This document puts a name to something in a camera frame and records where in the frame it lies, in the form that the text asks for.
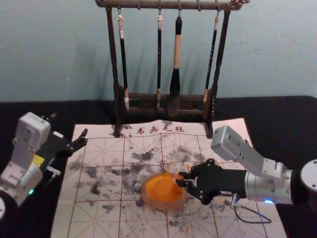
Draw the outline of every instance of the hanging brush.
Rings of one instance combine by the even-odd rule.
[[[123,17],[121,16],[121,9],[118,8],[118,24],[120,33],[120,46],[121,46],[121,57],[122,57],[122,70],[123,70],[123,86],[124,86],[124,104],[129,110],[129,91],[128,91],[128,80],[127,80],[127,66],[125,61],[125,48],[124,48],[124,34],[123,34]]]
[[[220,11],[218,10],[217,11],[217,16],[216,16],[216,18],[214,20],[213,37],[212,37],[212,43],[211,43],[211,51],[210,51],[210,57],[209,57],[209,65],[208,65],[206,86],[205,86],[205,92],[204,92],[204,97],[203,97],[204,104],[206,103],[207,97],[208,97],[208,88],[209,88],[209,79],[210,79],[212,58],[213,58],[214,45],[215,45],[215,42],[216,42],[217,30],[218,30],[218,24],[219,24],[219,13],[220,13]]]
[[[174,69],[173,75],[169,87],[169,105],[168,115],[174,117],[178,113],[179,109],[179,91],[180,91],[180,79],[179,79],[179,64],[180,64],[180,46],[182,39],[182,18],[180,17],[180,10],[175,24],[175,48],[174,48]]]
[[[162,22],[161,9],[158,10],[158,88],[157,88],[157,109],[160,102],[160,60],[161,60],[161,37],[162,37]]]

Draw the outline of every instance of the blue wall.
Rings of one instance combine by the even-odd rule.
[[[218,96],[316,96],[316,8],[315,0],[252,0],[232,12]],[[162,11],[163,93],[172,73],[177,14]],[[129,91],[154,93],[158,11],[123,9],[122,16]],[[183,10],[181,16],[181,92],[202,94],[215,12]],[[112,99],[112,89],[106,13],[94,0],[1,1],[0,101]]]

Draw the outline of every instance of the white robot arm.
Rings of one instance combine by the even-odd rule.
[[[60,171],[51,167],[58,155],[71,156],[86,145],[87,130],[73,142],[69,142],[56,131],[51,133],[50,118],[38,117],[27,113],[19,119],[13,139],[14,149],[11,159],[0,175],[0,222],[12,216],[39,184],[46,171],[52,178]]]

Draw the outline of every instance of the black table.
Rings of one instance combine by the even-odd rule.
[[[57,112],[52,129],[71,139],[77,123],[114,124],[111,102],[34,102],[0,104],[0,171],[12,152],[12,138],[17,120],[27,112],[48,116]],[[298,169],[317,158],[317,99],[300,97],[262,97],[217,99],[215,120],[244,117],[254,147],[264,157]],[[156,115],[130,115],[125,123],[147,122]],[[200,121],[182,117],[179,121]],[[59,158],[57,168],[64,170],[66,160]],[[21,206],[16,223],[6,236],[46,238],[50,236],[62,177],[48,188],[38,187]],[[317,237],[317,215],[308,206],[277,205],[288,237]]]

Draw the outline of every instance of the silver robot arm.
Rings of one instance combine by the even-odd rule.
[[[176,183],[201,203],[209,204],[218,195],[232,195],[231,207],[239,198],[248,198],[292,205],[308,202],[317,212],[317,160],[307,163],[300,172],[289,170],[283,163],[263,157],[228,126],[215,130],[211,148],[246,170],[222,169],[214,159],[208,159],[188,173],[179,172],[184,179]]]
[[[289,170],[283,163],[264,158],[228,126],[215,131],[211,148],[224,160],[245,167],[245,192],[249,200],[293,205],[309,200],[315,209],[317,160],[308,162],[300,173]]]
[[[249,200],[293,204],[292,170],[288,170],[283,163],[264,158],[232,128],[223,126],[217,129],[211,148],[222,159],[238,162],[245,167],[245,191]]]

